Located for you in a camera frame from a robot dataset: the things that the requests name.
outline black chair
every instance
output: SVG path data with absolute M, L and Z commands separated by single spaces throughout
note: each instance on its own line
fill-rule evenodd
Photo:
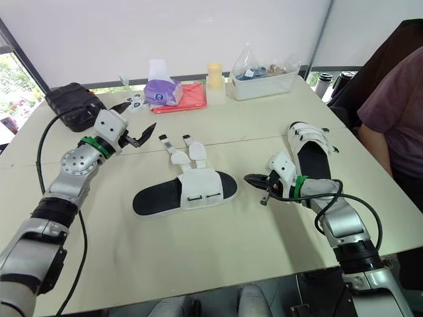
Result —
M 423 19 L 402 21 L 354 78 L 328 103 L 348 129 L 362 123 L 358 109 L 382 79 L 406 56 L 423 46 Z

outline beige table surface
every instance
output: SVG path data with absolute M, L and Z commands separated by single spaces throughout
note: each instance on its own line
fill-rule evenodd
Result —
M 111 108 L 130 94 L 135 92 L 102 94 L 99 97 Z M 34 165 L 41 134 L 54 116 L 53 111 L 43 102 L 1 155 L 0 168 Z M 287 126 L 295 121 L 313 122 L 319 127 L 344 127 L 301 77 L 296 79 L 289 94 L 243 102 L 228 98 L 224 106 L 171 114 L 154 114 L 148 110 L 137 113 L 125 111 L 123 116 L 130 123 L 128 129 L 132 137 L 138 138 L 147 126 L 157 122 L 152 138 L 157 139 L 159 135 L 166 133 L 178 148 L 185 146 L 182 140 L 185 134 L 191 134 L 203 144 L 211 145 L 285 135 Z M 58 162 L 65 152 L 92 132 L 92 129 L 88 129 L 73 133 L 62 122 L 56 122 L 44 143 L 42 162 Z M 128 146 L 124 153 L 161 150 L 161 143 L 148 142 L 138 149 Z
M 344 192 L 370 203 L 381 217 L 381 254 L 423 245 L 423 216 L 347 129 L 327 134 L 340 153 L 330 158 L 333 178 Z M 149 141 L 155 147 L 159 141 Z M 132 210 L 134 195 L 173 179 L 180 171 L 166 151 L 112 157 L 91 184 L 83 206 L 89 236 L 87 262 L 65 312 L 131 304 L 227 285 L 247 283 L 336 265 L 326 239 L 313 226 L 314 214 L 296 203 L 259 204 L 262 191 L 243 181 L 276 151 L 288 151 L 285 137 L 210 145 L 208 165 L 230 173 L 239 185 L 229 203 L 141 220 Z M 43 166 L 49 184 L 57 164 Z M 40 199 L 36 170 L 0 170 L 0 249 Z M 352 202 L 373 241 L 375 221 Z M 78 220 L 65 243 L 69 253 L 53 291 L 38 297 L 36 315 L 56 313 L 77 271 L 83 248 Z

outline black cable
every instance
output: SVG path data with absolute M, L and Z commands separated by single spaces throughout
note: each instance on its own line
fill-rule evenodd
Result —
M 40 187 L 41 187 L 41 192 L 44 195 L 44 193 L 46 192 L 46 189 L 44 187 L 44 180 L 42 179 L 42 171 L 41 171 L 41 151 L 42 151 L 42 145 L 44 144 L 44 140 L 46 139 L 47 133 L 50 130 L 50 128 L 52 127 L 52 125 L 54 124 L 54 122 L 56 122 L 58 119 L 60 119 L 62 116 L 70 113 L 70 112 L 74 112 L 76 110 L 81 110 L 81 109 L 85 109 L 87 108 L 86 106 L 80 106 L 80 107 L 76 107 L 70 110 L 66 110 L 64 112 L 62 112 L 61 114 L 58 114 L 56 117 L 54 117 L 49 124 L 46 126 L 46 128 L 44 129 L 44 132 L 41 136 L 40 142 L 38 144 L 38 150 L 37 150 L 37 159 L 35 162 L 35 166 L 37 168 L 37 173 L 38 173 L 38 181 L 40 182 Z
M 314 198 L 333 197 L 333 196 L 338 195 L 338 193 L 327 193 L 327 194 L 308 195 L 308 196 L 297 197 L 297 198 L 282 198 L 278 195 L 273 194 L 271 188 L 268 188 L 268 192 L 270 194 L 270 197 L 273 197 L 274 199 L 279 200 L 279 201 L 302 201 L 302 200 L 309 200 L 309 199 L 314 199 Z M 340 194 L 339 197 L 344 197 L 344 198 L 348 198 L 348 199 L 358 201 L 359 203 L 361 203 L 362 205 L 365 205 L 370 210 L 371 214 L 375 217 L 376 224 L 377 224 L 378 235 L 377 235 L 377 243 L 376 243 L 375 247 L 379 251 L 379 249 L 382 245 L 383 229 L 382 229 L 381 219 L 379 218 L 379 215 L 376 213 L 376 210 L 374 210 L 373 207 L 371 205 L 369 205 L 368 202 L 366 202 L 366 201 L 364 201 L 361 198 L 358 198 L 356 196 L 352 196 L 352 195 L 348 195 L 348 194 Z
M 315 227 L 317 231 L 319 231 L 323 235 L 325 235 L 325 233 L 319 227 L 319 220 L 328 211 L 328 209 L 331 208 L 334 203 L 336 203 L 340 194 L 342 194 L 342 189 L 344 188 L 344 184 L 340 180 L 333 180 L 333 181 L 339 184 L 338 191 L 336 192 L 336 195 L 333 196 L 332 200 L 322 210 L 320 210 L 320 212 L 315 217 Z
M 38 150 L 37 150 L 37 159 L 36 159 L 36 169 L 37 169 L 37 174 L 38 174 L 38 181 L 40 182 L 40 187 L 41 187 L 41 192 L 44 195 L 44 193 L 46 192 L 46 189 L 44 187 L 44 180 L 42 177 L 42 169 L 41 169 L 41 152 L 42 152 L 42 146 L 44 144 L 44 140 L 46 139 L 47 133 L 50 130 L 50 128 L 52 127 L 52 125 L 54 124 L 54 122 L 56 122 L 58 119 L 60 119 L 62 116 L 76 111 L 76 110 L 81 110 L 81 109 L 86 109 L 86 106 L 80 106 L 80 107 L 76 107 L 74 109 L 70 109 L 67 111 L 62 112 L 61 114 L 58 114 L 56 117 L 54 117 L 50 123 L 46 126 L 40 142 L 38 144 Z M 78 216 L 79 216 L 79 220 L 81 221 L 81 228 L 82 228 L 82 233 L 83 233 L 83 238 L 84 238 L 84 251 L 83 251 L 83 255 L 82 255 L 82 259 L 81 259 L 81 263 L 79 264 L 79 268 L 78 268 L 78 272 L 75 276 L 75 279 L 73 280 L 73 284 L 71 286 L 71 289 L 69 290 L 66 299 L 63 301 L 63 303 L 61 304 L 56 317 L 60 317 L 61 313 L 63 312 L 63 310 L 65 309 L 67 303 L 69 302 L 69 300 L 71 299 L 73 292 L 75 291 L 78 282 L 79 282 L 79 278 L 81 276 L 82 270 L 84 268 L 84 264 L 85 264 L 85 259 L 87 258 L 87 252 L 88 252 L 88 237 L 87 237 L 87 229 L 85 228 L 85 223 L 84 223 L 84 218 L 82 217 L 82 212 L 81 210 L 78 211 Z
M 83 255 L 82 255 L 81 263 L 79 264 L 78 272 L 77 272 L 77 274 L 75 276 L 75 279 L 73 280 L 72 287 L 71 287 L 70 291 L 68 292 L 68 294 L 66 296 L 66 299 L 61 304 L 61 306 L 60 306 L 60 308 L 59 308 L 59 310 L 58 310 L 58 312 L 56 314 L 56 317 L 60 317 L 61 316 L 61 313 L 65 309 L 67 303 L 69 302 L 69 300 L 71 299 L 71 297 L 73 295 L 73 292 L 77 288 L 79 278 L 80 278 L 81 273 L 82 273 L 82 270 L 84 268 L 85 259 L 87 258 L 87 252 L 88 252 L 87 230 L 85 228 L 85 223 L 84 223 L 84 219 L 82 218 L 81 211 L 78 211 L 78 216 L 79 216 L 79 220 L 81 221 L 82 234 L 84 236 L 84 252 L 83 252 Z
M 332 311 L 332 317 L 335 317 L 336 316 L 336 311 L 338 310 L 338 307 L 339 307 L 339 305 L 341 303 L 342 297 L 344 297 L 345 291 L 346 291 L 346 287 L 344 287 L 342 289 L 341 294 L 339 295 L 338 299 L 335 302 L 335 306 L 334 306 L 333 311 Z

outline slide sandal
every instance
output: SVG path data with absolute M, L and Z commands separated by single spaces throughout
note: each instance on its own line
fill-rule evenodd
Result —
M 223 202 L 231 201 L 237 194 L 237 183 L 230 175 L 219 171 L 217 173 L 222 182 Z M 138 215 L 145 218 L 169 215 L 183 210 L 180 208 L 181 193 L 182 183 L 175 178 L 141 190 L 135 195 L 132 207 Z
M 338 152 L 319 129 L 304 122 L 294 122 L 288 129 L 288 143 L 297 173 L 311 178 L 331 179 L 328 155 Z
M 231 201 L 237 194 L 237 183 L 228 174 L 206 168 L 206 148 L 191 136 L 184 135 L 189 155 L 195 160 L 191 167 L 188 155 L 173 147 L 166 135 L 159 137 L 171 156 L 171 162 L 181 167 L 183 174 L 176 179 L 141 190 L 132 202 L 134 211 L 143 218 L 211 207 Z

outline plastic bag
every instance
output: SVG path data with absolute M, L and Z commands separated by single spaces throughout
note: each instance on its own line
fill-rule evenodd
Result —
M 204 88 L 202 83 L 185 84 L 182 85 L 184 94 L 180 100 L 178 106 L 163 106 L 154 108 L 155 114 L 164 114 L 167 112 L 185 111 L 192 109 L 200 109 L 206 107 L 206 96 L 204 94 Z
M 285 60 L 271 59 L 268 62 L 259 63 L 252 53 L 250 44 L 247 44 L 233 66 L 232 75 L 239 81 L 248 81 L 292 73 L 298 71 L 300 66 L 301 63 L 294 54 Z

